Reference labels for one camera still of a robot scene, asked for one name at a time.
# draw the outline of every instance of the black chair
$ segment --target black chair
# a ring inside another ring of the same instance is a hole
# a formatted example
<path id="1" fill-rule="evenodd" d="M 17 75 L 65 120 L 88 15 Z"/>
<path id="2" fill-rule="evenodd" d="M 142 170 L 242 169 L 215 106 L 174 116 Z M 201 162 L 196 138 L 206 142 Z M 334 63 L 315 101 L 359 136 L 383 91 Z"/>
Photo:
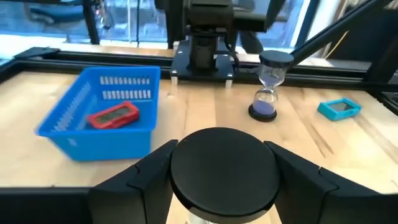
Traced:
<path id="1" fill-rule="evenodd" d="M 67 43 L 70 42 L 71 29 L 85 20 L 82 6 L 33 6 L 24 3 L 24 11 L 28 20 L 44 23 L 43 32 L 48 27 L 55 27 L 66 33 Z"/>

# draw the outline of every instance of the metal bracket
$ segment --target metal bracket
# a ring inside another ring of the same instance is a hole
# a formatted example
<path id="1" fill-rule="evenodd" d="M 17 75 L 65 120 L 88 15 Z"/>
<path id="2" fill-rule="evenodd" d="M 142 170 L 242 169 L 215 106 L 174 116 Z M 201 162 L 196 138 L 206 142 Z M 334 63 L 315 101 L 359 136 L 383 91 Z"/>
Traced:
<path id="1" fill-rule="evenodd" d="M 25 50 L 24 52 L 15 55 L 14 58 L 22 59 L 22 58 L 30 58 L 36 56 L 44 56 L 49 54 L 56 54 L 60 51 L 61 51 L 60 49 L 53 49 L 49 47 L 32 47 L 30 49 Z"/>

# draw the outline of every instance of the red box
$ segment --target red box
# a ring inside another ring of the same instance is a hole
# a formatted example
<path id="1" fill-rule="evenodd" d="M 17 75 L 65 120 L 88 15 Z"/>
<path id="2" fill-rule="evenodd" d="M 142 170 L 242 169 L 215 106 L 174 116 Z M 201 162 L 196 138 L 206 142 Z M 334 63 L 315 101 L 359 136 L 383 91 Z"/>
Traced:
<path id="1" fill-rule="evenodd" d="M 87 117 L 87 120 L 96 129 L 120 128 L 137 119 L 139 119 L 139 110 L 130 101 L 125 101 Z"/>

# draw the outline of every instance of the purple sand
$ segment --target purple sand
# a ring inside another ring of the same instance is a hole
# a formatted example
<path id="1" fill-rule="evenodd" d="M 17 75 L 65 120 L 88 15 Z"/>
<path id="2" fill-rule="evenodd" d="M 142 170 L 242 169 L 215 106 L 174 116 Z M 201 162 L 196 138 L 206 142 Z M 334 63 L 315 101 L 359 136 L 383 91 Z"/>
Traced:
<path id="1" fill-rule="evenodd" d="M 275 111 L 275 108 L 272 104 L 261 100 L 256 100 L 253 103 L 253 109 L 255 112 L 263 115 L 271 115 Z"/>

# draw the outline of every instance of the basket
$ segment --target basket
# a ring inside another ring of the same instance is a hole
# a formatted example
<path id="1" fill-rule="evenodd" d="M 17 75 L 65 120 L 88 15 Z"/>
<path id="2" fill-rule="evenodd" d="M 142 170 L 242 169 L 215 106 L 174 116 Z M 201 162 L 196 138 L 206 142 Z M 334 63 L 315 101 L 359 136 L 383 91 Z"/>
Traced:
<path id="1" fill-rule="evenodd" d="M 87 68 L 37 129 L 71 159 L 143 158 L 156 125 L 159 67 Z M 86 117 L 129 100 L 139 120 L 119 129 L 95 129 Z"/>

